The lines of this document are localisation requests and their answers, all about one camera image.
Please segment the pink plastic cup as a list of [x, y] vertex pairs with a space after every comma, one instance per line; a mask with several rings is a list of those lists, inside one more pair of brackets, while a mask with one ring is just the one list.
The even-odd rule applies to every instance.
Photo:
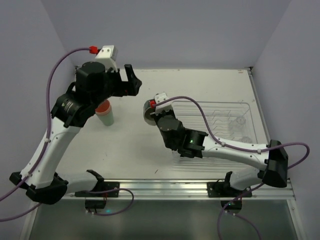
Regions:
[[109, 100], [103, 101], [96, 109], [95, 114], [97, 116], [106, 116], [112, 111], [112, 106]]

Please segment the light green plastic cup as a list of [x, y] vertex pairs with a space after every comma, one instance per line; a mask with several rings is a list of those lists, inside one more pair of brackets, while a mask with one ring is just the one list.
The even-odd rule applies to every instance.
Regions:
[[105, 126], [111, 126], [114, 124], [114, 116], [113, 116], [112, 110], [106, 110], [104, 112], [96, 112], [95, 114]]

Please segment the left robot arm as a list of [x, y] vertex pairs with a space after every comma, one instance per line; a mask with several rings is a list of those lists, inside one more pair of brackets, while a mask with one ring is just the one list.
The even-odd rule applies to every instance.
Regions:
[[86, 62], [76, 70], [75, 81], [57, 98], [49, 113], [49, 125], [34, 156], [22, 171], [13, 172], [9, 178], [32, 201], [53, 205], [66, 194], [102, 187], [104, 179], [94, 170], [63, 176], [56, 169], [71, 141], [102, 102], [139, 93], [142, 82], [132, 65], [124, 65], [124, 70], [126, 81], [119, 70], [99, 62]]

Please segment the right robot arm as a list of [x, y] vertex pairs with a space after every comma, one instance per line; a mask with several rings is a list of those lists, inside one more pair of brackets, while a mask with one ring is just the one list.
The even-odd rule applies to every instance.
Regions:
[[218, 158], [247, 165], [226, 173], [223, 182], [214, 187], [220, 194], [234, 196], [259, 184], [287, 187], [289, 157], [277, 140], [266, 145], [214, 140], [204, 131], [184, 127], [171, 106], [158, 110], [152, 99], [144, 103], [143, 117], [149, 125], [157, 126], [165, 147], [183, 158]]

